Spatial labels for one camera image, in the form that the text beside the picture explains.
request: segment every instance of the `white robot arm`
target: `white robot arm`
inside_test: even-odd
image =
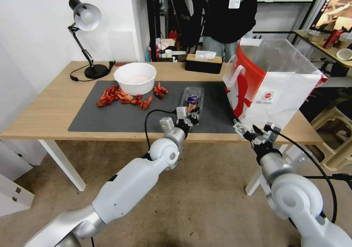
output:
[[[176,166],[193,125],[193,119],[186,117],[186,107],[178,107],[176,113],[176,127],[170,117],[160,120],[164,138],[156,140],[144,158],[133,159],[103,185],[91,204],[62,213],[25,247],[80,247],[78,238],[90,238],[126,215],[153,188],[161,172]]]
[[[234,128],[252,143],[257,162],[267,181],[264,189],[270,207],[281,218],[291,218],[301,234],[302,247],[348,247],[352,239],[340,227],[322,217],[323,198],[318,188],[307,178],[295,173],[296,164],[304,157],[295,147],[286,152],[287,158],[273,148],[279,128],[267,124],[261,131],[236,121]]]

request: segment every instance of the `tissue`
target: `tissue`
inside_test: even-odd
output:
[[[207,59],[207,60],[213,60],[216,56],[216,52],[212,51],[196,51],[195,52],[195,58],[196,59]]]

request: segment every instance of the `red and white bag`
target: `red and white bag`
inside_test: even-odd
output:
[[[241,122],[258,127],[272,122],[281,129],[326,80],[286,39],[242,38],[223,77],[233,114]]]

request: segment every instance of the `jeans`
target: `jeans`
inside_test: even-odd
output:
[[[253,35],[253,32],[249,31],[243,36],[243,38],[252,38],[252,35]],[[239,43],[239,40],[230,44],[224,44],[216,41],[210,36],[204,36],[202,50],[216,52],[216,55],[221,56],[222,58],[225,55],[225,62],[228,62],[230,58],[234,54],[236,54],[238,43]]]

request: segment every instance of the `lamp arm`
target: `lamp arm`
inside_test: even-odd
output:
[[[77,36],[76,36],[76,32],[79,30],[78,27],[74,26],[75,24],[70,25],[69,27],[67,27],[67,29],[70,30],[73,38],[76,40],[77,44],[79,45],[79,47],[82,50],[83,55],[85,56],[85,58],[87,58],[90,67],[94,68],[94,64],[93,64],[93,57],[89,54],[89,52],[83,48],[82,44],[80,43],[80,41],[78,40]]]

